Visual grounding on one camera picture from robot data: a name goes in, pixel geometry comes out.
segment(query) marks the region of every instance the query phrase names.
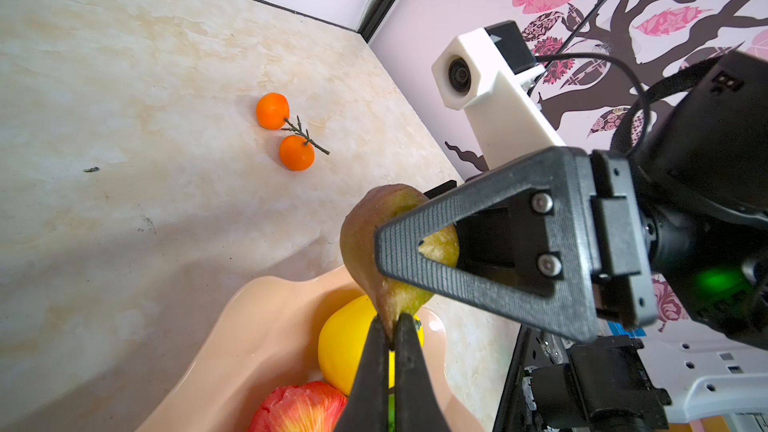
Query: green light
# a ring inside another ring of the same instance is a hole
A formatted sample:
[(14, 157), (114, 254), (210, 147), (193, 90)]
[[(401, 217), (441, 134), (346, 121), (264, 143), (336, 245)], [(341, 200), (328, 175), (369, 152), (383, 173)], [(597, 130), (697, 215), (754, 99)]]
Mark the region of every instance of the green light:
[(721, 294), (738, 285), (748, 284), (738, 268), (711, 268), (696, 276), (696, 288), (705, 295)]

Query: brown pear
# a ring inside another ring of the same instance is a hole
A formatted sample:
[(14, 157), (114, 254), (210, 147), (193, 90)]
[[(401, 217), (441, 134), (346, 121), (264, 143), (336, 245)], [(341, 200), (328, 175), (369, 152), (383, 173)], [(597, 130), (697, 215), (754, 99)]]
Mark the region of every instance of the brown pear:
[[(376, 228), (428, 200), (417, 189), (405, 184), (376, 187), (358, 202), (341, 226), (344, 264), (371, 298), (390, 342), (393, 342), (400, 314), (413, 315), (433, 293), (384, 277), (376, 267), (373, 236)], [(447, 226), (425, 237), (418, 251), (430, 260), (455, 267), (458, 260), (456, 228)]]

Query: beige bowl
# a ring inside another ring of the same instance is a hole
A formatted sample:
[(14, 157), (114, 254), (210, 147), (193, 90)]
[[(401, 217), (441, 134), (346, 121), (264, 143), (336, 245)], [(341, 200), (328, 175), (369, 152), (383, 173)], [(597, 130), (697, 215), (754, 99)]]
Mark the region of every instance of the beige bowl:
[[(317, 338), (328, 317), (362, 290), (340, 267), (306, 282), (257, 278), (219, 316), (176, 387), (138, 432), (246, 432), (274, 389), (321, 380)], [(454, 432), (482, 426), (446, 380), (446, 329), (423, 308), (424, 358), (435, 396)]]

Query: yellow lemon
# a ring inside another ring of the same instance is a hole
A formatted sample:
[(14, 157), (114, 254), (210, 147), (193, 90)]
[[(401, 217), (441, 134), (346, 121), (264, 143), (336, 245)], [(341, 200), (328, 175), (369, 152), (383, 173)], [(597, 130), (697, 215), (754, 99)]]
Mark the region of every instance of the yellow lemon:
[[(368, 329), (376, 316), (371, 299), (358, 297), (336, 311), (322, 326), (317, 345), (317, 360), (323, 377), (346, 395), (352, 391), (357, 366), (366, 346)], [(418, 341), (424, 345), (424, 327), (417, 320)], [(389, 351), (389, 387), (395, 386), (395, 352)]]

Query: red fruit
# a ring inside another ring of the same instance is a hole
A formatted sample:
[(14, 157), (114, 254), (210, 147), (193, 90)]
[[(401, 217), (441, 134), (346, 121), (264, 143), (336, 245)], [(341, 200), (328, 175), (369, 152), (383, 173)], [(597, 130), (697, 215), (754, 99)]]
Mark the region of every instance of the red fruit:
[(345, 406), (346, 396), (325, 382), (277, 388), (248, 432), (333, 432)]

